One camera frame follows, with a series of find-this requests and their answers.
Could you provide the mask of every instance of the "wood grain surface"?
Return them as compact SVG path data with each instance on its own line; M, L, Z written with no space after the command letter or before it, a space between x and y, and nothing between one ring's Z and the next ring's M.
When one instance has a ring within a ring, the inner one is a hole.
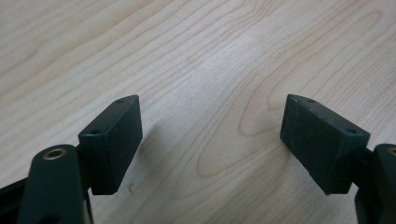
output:
M396 143L396 1L0 2L0 187L114 100L144 139L95 223L356 223L279 139L288 93Z

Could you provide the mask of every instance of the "black clamp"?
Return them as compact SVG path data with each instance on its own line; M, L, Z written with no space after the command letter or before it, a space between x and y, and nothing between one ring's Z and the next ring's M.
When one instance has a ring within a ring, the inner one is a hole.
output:
M78 135L79 146L42 150L26 179L0 189L1 223L93 223L88 189L117 192L142 137L138 96L113 102Z
M288 95L280 138L326 195L353 183L360 224L396 223L396 146L367 149L370 134L320 103Z

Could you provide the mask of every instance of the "rectangular block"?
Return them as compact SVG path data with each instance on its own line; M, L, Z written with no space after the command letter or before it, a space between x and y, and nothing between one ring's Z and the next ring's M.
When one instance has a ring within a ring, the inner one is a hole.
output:
M326 194L347 193L370 134L320 103L288 95L280 138Z
M143 137L137 95L108 106L79 135L93 194L113 194Z

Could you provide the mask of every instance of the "mounting hole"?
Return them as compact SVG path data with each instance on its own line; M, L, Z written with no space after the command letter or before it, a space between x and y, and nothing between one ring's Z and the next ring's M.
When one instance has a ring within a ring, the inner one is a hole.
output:
M43 158L46 161L52 161L61 158L66 154L66 150L63 148L55 148L51 151L48 151L46 154L44 154Z
M392 154L393 156L396 156L396 147L390 147L388 148L388 152Z
M97 133L100 133L99 129L95 129L95 130L91 131L91 134L97 134Z
M346 129L346 131L349 132L349 133L357 133L357 131L354 130L354 129Z

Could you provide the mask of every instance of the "light wooden surface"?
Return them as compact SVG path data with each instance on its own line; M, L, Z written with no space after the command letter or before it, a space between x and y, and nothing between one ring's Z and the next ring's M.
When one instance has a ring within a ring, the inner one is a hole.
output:
M96 223L356 223L279 140L288 93L396 143L396 2L0 2L0 187L112 101L144 139Z

